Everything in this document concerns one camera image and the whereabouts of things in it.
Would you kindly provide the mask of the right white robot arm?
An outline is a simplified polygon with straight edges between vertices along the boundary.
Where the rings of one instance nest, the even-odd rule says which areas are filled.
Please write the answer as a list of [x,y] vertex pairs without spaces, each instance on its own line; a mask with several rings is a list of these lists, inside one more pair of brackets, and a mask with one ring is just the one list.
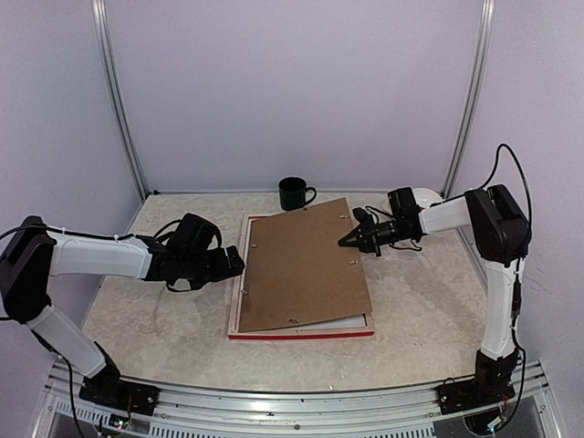
[[487,271],[485,333],[476,353],[474,377],[440,386],[441,398],[456,397],[485,405],[512,398],[511,375],[520,348],[516,322],[521,308],[521,280],[531,239],[531,225],[503,184],[473,189],[453,200],[421,207],[411,188],[388,194],[391,217],[378,222],[363,208],[353,216],[358,224],[338,241],[363,254],[379,255],[385,245],[470,226]]

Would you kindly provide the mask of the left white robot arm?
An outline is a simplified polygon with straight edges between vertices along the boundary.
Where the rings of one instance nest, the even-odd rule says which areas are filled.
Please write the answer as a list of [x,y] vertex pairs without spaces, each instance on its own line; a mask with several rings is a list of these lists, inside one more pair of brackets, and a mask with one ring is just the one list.
[[118,276],[162,282],[174,292],[179,280],[195,291],[245,269],[237,248],[224,246],[219,228],[196,214],[185,214],[155,235],[93,235],[52,227],[31,215],[5,237],[10,241],[1,254],[1,298],[7,318],[27,326],[110,406],[127,398],[127,384],[103,348],[53,305],[50,278]]

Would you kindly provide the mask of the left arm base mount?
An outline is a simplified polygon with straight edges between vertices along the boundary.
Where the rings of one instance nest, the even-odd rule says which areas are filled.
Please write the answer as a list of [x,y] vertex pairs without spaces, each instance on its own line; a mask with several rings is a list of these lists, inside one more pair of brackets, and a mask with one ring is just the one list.
[[160,389],[132,381],[114,382],[85,379],[79,391],[79,398],[129,414],[153,416],[160,395]]

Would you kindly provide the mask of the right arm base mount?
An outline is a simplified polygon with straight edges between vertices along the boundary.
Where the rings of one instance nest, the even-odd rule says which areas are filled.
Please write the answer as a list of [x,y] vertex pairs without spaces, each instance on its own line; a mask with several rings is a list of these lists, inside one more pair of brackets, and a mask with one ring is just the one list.
[[516,392],[511,379],[511,373],[502,372],[475,375],[462,381],[448,378],[436,388],[441,414],[468,411],[512,399]]

